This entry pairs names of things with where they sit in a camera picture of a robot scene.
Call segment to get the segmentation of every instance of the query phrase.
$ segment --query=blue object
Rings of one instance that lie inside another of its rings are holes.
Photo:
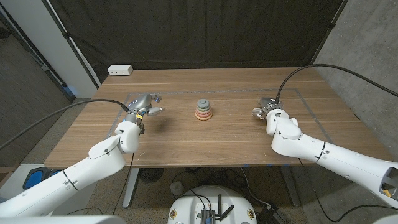
[[[26,189],[29,189],[42,181],[43,171],[39,170],[31,174],[25,184]]]
[[[55,171],[54,173],[51,174],[51,177],[54,176],[55,174],[58,174],[59,172],[61,172],[60,170]]]

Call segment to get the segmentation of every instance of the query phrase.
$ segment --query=white wall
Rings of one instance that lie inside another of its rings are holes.
[[[0,0],[77,98],[91,98],[94,83],[41,0]]]

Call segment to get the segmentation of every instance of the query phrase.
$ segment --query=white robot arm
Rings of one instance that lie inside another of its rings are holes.
[[[393,207],[398,207],[398,181],[390,178],[398,163],[368,157],[301,132],[298,122],[282,110],[282,103],[261,98],[253,115],[267,120],[272,149],[284,156],[306,159],[352,180]]]
[[[120,171],[126,164],[123,154],[138,150],[139,135],[144,132],[142,116],[155,116],[164,110],[151,105],[152,100],[160,99],[146,94],[134,100],[129,105],[131,112],[118,125],[115,136],[93,146],[86,159],[0,203],[0,218],[47,215],[79,190]]]

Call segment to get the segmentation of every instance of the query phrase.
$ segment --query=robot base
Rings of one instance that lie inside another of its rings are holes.
[[[224,213],[230,206],[234,206],[227,216],[222,220],[209,222],[201,220],[203,204],[197,196],[190,190],[177,199],[170,208],[168,224],[188,224],[188,223],[236,223],[236,224],[256,224],[256,215],[253,206],[237,192],[222,186],[205,185],[192,189],[197,195],[205,196],[211,203],[211,210],[218,214],[218,195],[221,194],[221,211]],[[206,210],[210,206],[207,199],[201,197],[205,203]]]

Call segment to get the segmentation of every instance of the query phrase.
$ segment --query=stacked rings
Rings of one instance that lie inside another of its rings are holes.
[[[211,112],[210,103],[206,99],[200,99],[197,103],[197,108],[195,110],[195,117],[200,121],[207,121],[213,116]]]

